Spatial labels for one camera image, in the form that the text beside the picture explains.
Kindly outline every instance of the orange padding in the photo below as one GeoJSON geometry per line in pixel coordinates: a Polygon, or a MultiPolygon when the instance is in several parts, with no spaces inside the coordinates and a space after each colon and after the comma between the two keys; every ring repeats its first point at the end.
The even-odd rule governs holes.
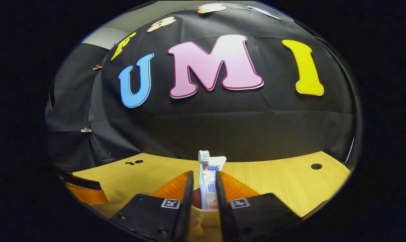
{"type": "Polygon", "coordinates": [[[189,171],[177,176],[175,179],[167,182],[157,191],[153,192],[151,196],[162,199],[177,199],[183,202],[183,195],[185,193],[186,180],[188,179],[189,171]]]}
{"type": "Polygon", "coordinates": [[[235,179],[229,174],[219,171],[221,174],[222,183],[224,185],[225,196],[227,203],[231,200],[249,198],[258,196],[259,193],[255,192],[252,188],[245,185],[243,182],[235,179]]]}
{"type": "Polygon", "coordinates": [[[76,198],[88,204],[106,204],[109,203],[103,190],[88,189],[79,187],[74,184],[65,182],[66,187],[73,193],[76,198]]]}

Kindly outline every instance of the wooden table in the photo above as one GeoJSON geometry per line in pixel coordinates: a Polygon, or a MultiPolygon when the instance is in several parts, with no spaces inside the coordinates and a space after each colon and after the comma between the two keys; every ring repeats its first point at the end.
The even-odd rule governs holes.
{"type": "MultiPolygon", "coordinates": [[[[181,160],[149,154],[74,172],[73,175],[99,181],[108,204],[92,205],[111,218],[137,193],[152,193],[178,175],[194,171],[194,188],[198,187],[198,161],[181,160]],[[126,162],[143,160],[140,164],[126,162]]],[[[324,200],[330,199],[349,176],[349,170],[324,152],[272,161],[226,162],[222,171],[260,194],[274,193],[298,216],[304,216],[324,200]],[[314,170],[312,164],[321,164],[314,170]]],[[[218,240],[219,228],[207,228],[215,237],[198,237],[192,241],[218,240]]]]}

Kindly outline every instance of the toothpaste tube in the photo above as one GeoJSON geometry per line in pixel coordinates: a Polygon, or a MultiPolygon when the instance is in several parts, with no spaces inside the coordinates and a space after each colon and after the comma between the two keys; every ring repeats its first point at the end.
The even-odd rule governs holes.
{"type": "Polygon", "coordinates": [[[209,151],[199,151],[200,175],[198,182],[201,193],[201,209],[218,209],[218,196],[216,194],[215,174],[221,170],[227,158],[225,156],[210,157],[209,151]]]}

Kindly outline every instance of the blue letter u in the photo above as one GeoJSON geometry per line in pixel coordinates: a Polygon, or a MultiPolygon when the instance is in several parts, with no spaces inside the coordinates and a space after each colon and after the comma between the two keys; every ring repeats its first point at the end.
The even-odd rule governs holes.
{"type": "Polygon", "coordinates": [[[133,66],[125,67],[120,73],[121,81],[121,98],[123,104],[128,108],[135,108],[146,100],[150,92],[150,65],[149,62],[153,58],[153,54],[147,54],[137,61],[137,66],[140,67],[140,89],[136,93],[131,92],[130,72],[133,66]]]}

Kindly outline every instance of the pink letter m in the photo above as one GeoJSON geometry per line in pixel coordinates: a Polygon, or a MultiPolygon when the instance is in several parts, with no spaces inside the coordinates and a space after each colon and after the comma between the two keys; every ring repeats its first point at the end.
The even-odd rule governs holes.
{"type": "Polygon", "coordinates": [[[173,54],[175,61],[175,86],[170,90],[170,96],[183,98],[197,92],[197,85],[189,78],[188,68],[207,90],[213,90],[222,63],[225,65],[224,88],[243,90],[261,87],[264,80],[255,73],[244,45],[246,40],[243,35],[223,35],[216,40],[209,54],[190,41],[170,48],[168,53],[173,54]]]}

